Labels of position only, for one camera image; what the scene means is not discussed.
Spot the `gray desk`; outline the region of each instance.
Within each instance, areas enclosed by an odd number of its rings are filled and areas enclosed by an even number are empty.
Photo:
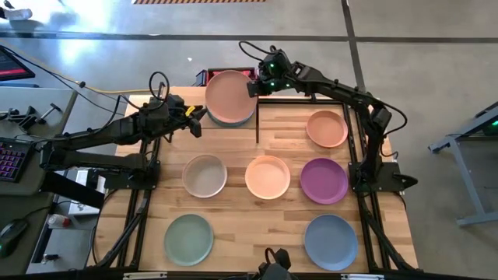
[[[28,105],[31,105],[39,114],[42,114],[50,108],[50,103],[56,104],[62,109],[62,113],[52,112],[47,117],[45,125],[35,124],[30,129],[30,132],[34,135],[50,138],[63,132],[76,101],[76,96],[76,93],[70,89],[0,87],[0,111],[13,107],[18,109],[21,114],[24,114]],[[0,121],[0,136],[13,137],[19,134],[22,134],[22,132],[16,124],[10,124],[8,121]],[[44,171],[38,167],[39,162],[40,155],[36,153],[30,160],[23,179],[19,184],[41,185],[44,179]],[[6,183],[0,182],[0,187],[5,187],[6,185]],[[22,218],[28,212],[49,206],[53,199],[54,194],[51,193],[36,193],[31,196],[0,196],[0,228],[3,228],[13,219]],[[30,226],[20,240],[16,251],[6,258],[0,259],[0,275],[26,273],[47,214],[48,209],[39,211],[28,218]]]

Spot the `keyboard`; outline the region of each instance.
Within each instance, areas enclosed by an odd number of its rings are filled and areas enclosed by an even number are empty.
[[[34,147],[31,141],[0,137],[0,181],[17,183]]]

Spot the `sage green plate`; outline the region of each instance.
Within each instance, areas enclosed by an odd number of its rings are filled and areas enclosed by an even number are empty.
[[[214,234],[200,215],[187,214],[175,219],[164,235],[166,256],[180,266],[200,263],[212,249]]]

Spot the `gray floor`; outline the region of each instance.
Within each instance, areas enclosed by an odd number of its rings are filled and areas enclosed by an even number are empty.
[[[345,36],[340,0],[267,0],[224,5],[130,5],[130,1],[35,0],[35,20],[0,22],[0,31],[133,34]],[[498,37],[493,0],[349,0],[357,36]],[[153,71],[168,74],[175,86],[189,86],[203,68],[255,66],[236,41],[2,39],[52,68],[101,89],[144,89]],[[255,42],[275,44],[291,59],[319,68],[329,78],[354,85],[347,42]],[[427,146],[451,133],[496,101],[498,44],[358,44],[366,87],[400,107],[409,125],[391,136],[403,173],[419,178],[406,192],[419,266],[426,271],[496,278],[498,222],[459,228],[458,216],[474,209],[453,157],[435,156]],[[64,87],[43,73],[35,82]],[[113,101],[85,93],[100,105]],[[96,127],[109,113],[78,100],[68,131]],[[395,116],[393,126],[399,122]],[[114,147],[96,152],[112,153]],[[498,201],[498,191],[488,198]],[[63,260],[30,271],[81,268],[88,233],[54,234],[50,252]]]

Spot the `blue plate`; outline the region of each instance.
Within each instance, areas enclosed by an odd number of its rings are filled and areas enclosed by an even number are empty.
[[[320,215],[306,228],[304,248],[317,266],[341,271],[354,262],[358,240],[354,229],[343,218]]]

